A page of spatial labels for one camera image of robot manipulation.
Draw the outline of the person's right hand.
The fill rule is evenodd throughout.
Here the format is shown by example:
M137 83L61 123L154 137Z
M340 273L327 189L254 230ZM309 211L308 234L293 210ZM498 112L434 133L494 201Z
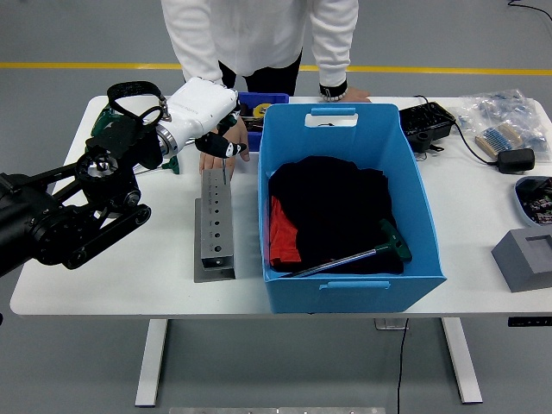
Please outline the person's right hand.
M199 171L202 173L210 169L224 169L226 178L232 179L235 168L239 164L238 160L248 163L250 161L250 153L248 146L248 134L246 129L242 129L240 125L234 126L223 138L234 145L245 145L246 148L239 154L228 157L226 159L216 157L211 154L201 153L199 157Z

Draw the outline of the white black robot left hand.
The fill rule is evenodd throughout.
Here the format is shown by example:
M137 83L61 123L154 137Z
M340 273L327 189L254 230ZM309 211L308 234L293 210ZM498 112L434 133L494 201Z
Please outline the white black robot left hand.
M247 149L223 135L232 128L240 114L236 90L202 78L191 78L166 101L167 115L157 127L161 153L170 158L184 146L196 148L217 158L234 157Z

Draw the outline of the person's left hand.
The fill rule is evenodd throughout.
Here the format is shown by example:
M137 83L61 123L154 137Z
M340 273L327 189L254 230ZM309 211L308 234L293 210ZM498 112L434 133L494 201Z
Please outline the person's left hand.
M342 98L342 101L351 103L370 103L370 93L368 91L349 86L344 97Z

